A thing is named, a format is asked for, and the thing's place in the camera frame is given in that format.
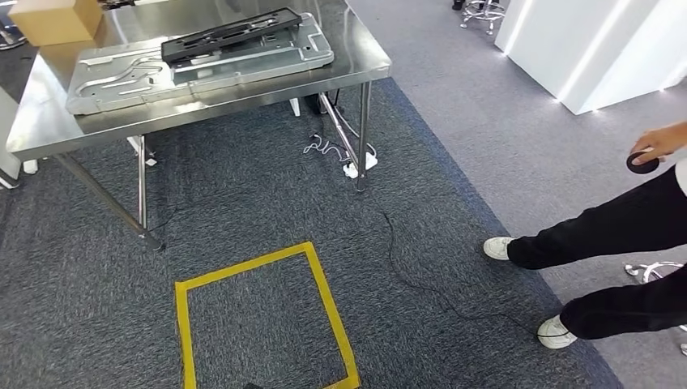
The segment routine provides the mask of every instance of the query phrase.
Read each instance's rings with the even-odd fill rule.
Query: cardboard box
[[[8,14],[34,46],[89,41],[103,12],[97,0],[19,0]]]

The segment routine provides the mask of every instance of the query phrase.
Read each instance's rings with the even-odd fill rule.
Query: led light strip
[[[680,65],[678,65],[674,71],[670,72],[670,75],[661,83],[661,88],[660,91],[664,91],[665,88],[670,87],[672,81],[678,77],[679,75],[682,74],[683,71],[687,70],[687,61],[683,61]]]
[[[534,0],[525,0],[525,4],[523,5],[522,10],[520,11],[520,15],[518,15],[518,20],[515,22],[515,28],[513,28],[513,32],[510,34],[510,37],[508,38],[508,43],[506,44],[506,47],[503,49],[503,55],[510,54],[510,51],[513,49],[513,45],[515,45],[515,40],[518,39],[518,35],[520,35],[520,30],[523,29],[523,24],[525,23],[527,14],[530,12],[530,8],[532,8],[533,2]]]
[[[627,8],[631,1],[632,0],[617,0],[616,5],[611,10],[611,13],[608,14],[608,18],[606,18],[604,24],[601,25],[601,28],[596,33],[596,36],[594,36],[594,39],[589,44],[589,47],[587,47],[587,51],[584,52],[584,55],[575,66],[573,72],[570,74],[570,77],[565,82],[565,85],[558,93],[556,100],[563,101],[568,96],[570,89],[572,89],[575,83],[577,83],[580,75],[582,75],[584,70],[587,68],[587,65],[589,65],[589,62],[596,54],[596,51],[601,46],[601,43],[604,41],[608,33],[611,31],[611,28],[613,28],[613,26],[619,20],[623,11],[625,8]]]

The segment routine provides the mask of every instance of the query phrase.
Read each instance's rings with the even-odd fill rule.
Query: chair wheel
[[[625,265],[625,273],[631,276],[639,276],[639,270],[635,269],[632,265]]]

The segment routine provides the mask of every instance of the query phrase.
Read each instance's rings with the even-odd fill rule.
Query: floor
[[[358,90],[341,94],[353,121]],[[534,330],[560,302],[538,273],[482,255],[502,226],[392,79],[375,83],[372,104],[382,160],[364,194],[331,154],[303,152],[334,131],[288,102],[150,135],[160,253],[43,160],[0,194],[0,387],[181,387],[174,282],[302,242],[361,387],[619,387],[590,344],[556,357],[541,346]],[[75,158],[135,208],[126,142]],[[312,266],[296,254],[188,292],[198,388],[326,387],[352,374]]]
[[[513,236],[534,234],[648,179],[626,169],[628,150],[643,131],[685,119],[687,82],[576,117],[503,58],[485,26],[461,29],[449,1],[349,2],[394,61],[396,82]],[[624,263],[685,259],[681,247],[542,274],[565,302],[633,282]],[[594,345],[626,387],[678,388],[687,387],[680,339],[687,336],[662,331]]]

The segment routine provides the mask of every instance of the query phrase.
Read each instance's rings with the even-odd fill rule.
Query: table top
[[[86,116],[66,111],[79,53],[88,48],[178,36],[283,6],[310,12],[335,60],[323,68]],[[147,134],[278,101],[390,76],[391,60],[345,0],[169,0],[105,12],[94,41],[44,46],[36,56],[7,151],[21,160]]]

